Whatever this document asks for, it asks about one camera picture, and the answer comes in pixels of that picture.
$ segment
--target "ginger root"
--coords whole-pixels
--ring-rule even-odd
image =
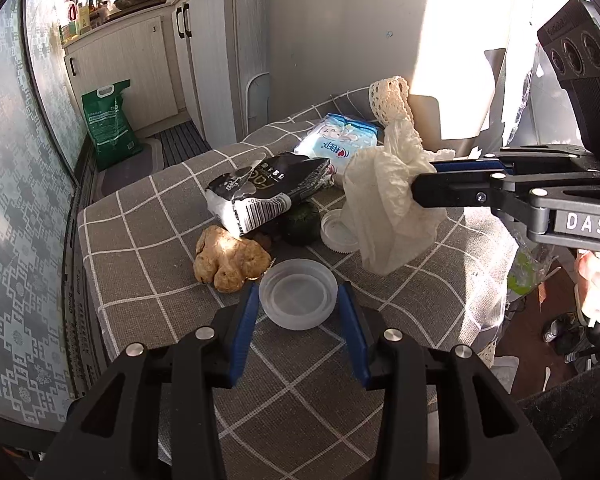
[[[219,292],[237,292],[244,280],[259,278],[270,265],[271,256],[259,243],[234,238],[212,225],[196,243],[193,272],[199,282],[213,283]]]

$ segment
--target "hand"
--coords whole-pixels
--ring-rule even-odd
[[[600,323],[600,253],[578,250],[575,270],[582,313]]]

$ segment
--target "plastic lid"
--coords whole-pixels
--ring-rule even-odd
[[[260,283],[260,303],[276,325],[308,330],[333,311],[338,283],[333,273],[313,260],[287,260],[269,269]]]
[[[332,251],[353,253],[360,248],[358,238],[340,221],[341,211],[342,209],[333,209],[322,217],[320,238]]]

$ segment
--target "green rice bag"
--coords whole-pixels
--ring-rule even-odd
[[[122,91],[130,85],[131,81],[127,79],[82,96],[84,116],[96,149],[99,170],[142,151],[122,111]]]

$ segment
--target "cabinet handle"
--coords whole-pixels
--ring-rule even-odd
[[[182,4],[182,21],[184,22],[184,32],[187,36],[191,37],[191,31],[189,30],[189,20],[187,19],[187,11],[189,10],[189,4]]]
[[[176,27],[178,28],[178,36],[180,36],[181,40],[184,40],[184,32],[180,31],[180,22],[178,21],[178,16],[182,13],[182,7],[178,7],[176,9]]]

